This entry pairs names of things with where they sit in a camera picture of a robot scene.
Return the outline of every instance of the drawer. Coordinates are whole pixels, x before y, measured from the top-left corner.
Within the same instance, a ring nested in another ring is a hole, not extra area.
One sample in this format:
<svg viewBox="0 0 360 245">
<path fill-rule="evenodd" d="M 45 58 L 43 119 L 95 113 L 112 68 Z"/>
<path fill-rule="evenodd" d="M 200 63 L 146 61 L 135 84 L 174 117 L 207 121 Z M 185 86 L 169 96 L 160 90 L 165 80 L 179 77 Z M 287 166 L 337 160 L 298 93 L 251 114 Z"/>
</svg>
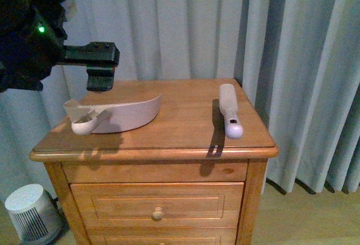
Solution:
<svg viewBox="0 0 360 245">
<path fill-rule="evenodd" d="M 85 227 L 232 227 L 243 183 L 72 184 Z"/>
<path fill-rule="evenodd" d="M 182 161 L 106 164 L 62 163 L 69 183 L 243 182 L 246 162 Z"/>
<path fill-rule="evenodd" d="M 234 245 L 236 228 L 88 229 L 94 245 Z"/>
</svg>

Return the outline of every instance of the space heater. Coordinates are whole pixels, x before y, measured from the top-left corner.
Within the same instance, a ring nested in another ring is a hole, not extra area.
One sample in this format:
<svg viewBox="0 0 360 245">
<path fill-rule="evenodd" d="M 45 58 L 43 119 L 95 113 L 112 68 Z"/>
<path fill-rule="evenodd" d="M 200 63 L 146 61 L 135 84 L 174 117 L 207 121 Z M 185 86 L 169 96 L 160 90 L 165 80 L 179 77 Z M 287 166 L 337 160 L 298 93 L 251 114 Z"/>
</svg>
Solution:
<svg viewBox="0 0 360 245">
<path fill-rule="evenodd" d="M 5 208 L 23 244 L 48 244 L 60 232 L 59 214 L 49 193 L 39 184 L 14 191 L 6 199 Z"/>
</svg>

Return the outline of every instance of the white handle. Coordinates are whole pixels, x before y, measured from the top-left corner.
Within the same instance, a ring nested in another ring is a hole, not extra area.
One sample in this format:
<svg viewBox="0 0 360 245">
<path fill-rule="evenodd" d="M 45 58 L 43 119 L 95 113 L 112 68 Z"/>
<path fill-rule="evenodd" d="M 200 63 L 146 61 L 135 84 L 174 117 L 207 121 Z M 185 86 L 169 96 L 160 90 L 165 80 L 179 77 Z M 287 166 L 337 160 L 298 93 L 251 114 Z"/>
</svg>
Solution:
<svg viewBox="0 0 360 245">
<path fill-rule="evenodd" d="M 87 135 L 92 133 L 96 127 L 110 117 L 110 113 L 106 110 L 103 110 L 101 113 L 97 114 L 95 111 L 90 112 L 87 115 L 82 116 L 78 121 L 71 123 L 71 128 L 75 134 L 78 135 Z"/>
<path fill-rule="evenodd" d="M 161 221 L 164 217 L 164 213 L 163 213 L 163 208 L 161 207 L 156 207 L 155 211 L 152 213 L 152 217 L 156 220 L 156 221 Z"/>
<path fill-rule="evenodd" d="M 225 134 L 230 139 L 239 139 L 244 132 L 237 116 L 236 91 L 232 84 L 222 84 L 219 89 L 220 111 L 224 116 Z"/>
</svg>

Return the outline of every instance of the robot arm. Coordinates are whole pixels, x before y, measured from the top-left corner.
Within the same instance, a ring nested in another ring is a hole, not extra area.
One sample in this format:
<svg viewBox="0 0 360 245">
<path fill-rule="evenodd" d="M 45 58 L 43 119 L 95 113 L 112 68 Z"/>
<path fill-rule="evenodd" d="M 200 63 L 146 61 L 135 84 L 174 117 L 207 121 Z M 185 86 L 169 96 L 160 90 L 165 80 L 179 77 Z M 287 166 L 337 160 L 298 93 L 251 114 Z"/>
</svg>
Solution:
<svg viewBox="0 0 360 245">
<path fill-rule="evenodd" d="M 0 0 L 0 92 L 42 90 L 57 64 L 87 67 L 87 89 L 113 87 L 120 52 L 114 43 L 65 46 L 65 0 Z"/>
</svg>

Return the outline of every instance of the curtain fold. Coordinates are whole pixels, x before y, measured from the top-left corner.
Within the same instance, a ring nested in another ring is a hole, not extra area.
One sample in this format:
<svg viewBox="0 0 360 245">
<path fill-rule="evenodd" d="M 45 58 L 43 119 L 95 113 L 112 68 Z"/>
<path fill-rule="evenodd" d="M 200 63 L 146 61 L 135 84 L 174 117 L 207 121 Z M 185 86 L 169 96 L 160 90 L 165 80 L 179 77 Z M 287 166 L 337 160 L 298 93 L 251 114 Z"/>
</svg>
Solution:
<svg viewBox="0 0 360 245">
<path fill-rule="evenodd" d="M 115 42 L 116 80 L 232 78 L 277 145 L 267 178 L 291 192 L 360 183 L 359 0 L 76 0 L 67 45 Z M 55 66 L 44 91 L 0 94 L 0 193 L 40 183 L 32 147 L 86 94 L 85 67 Z"/>
</svg>

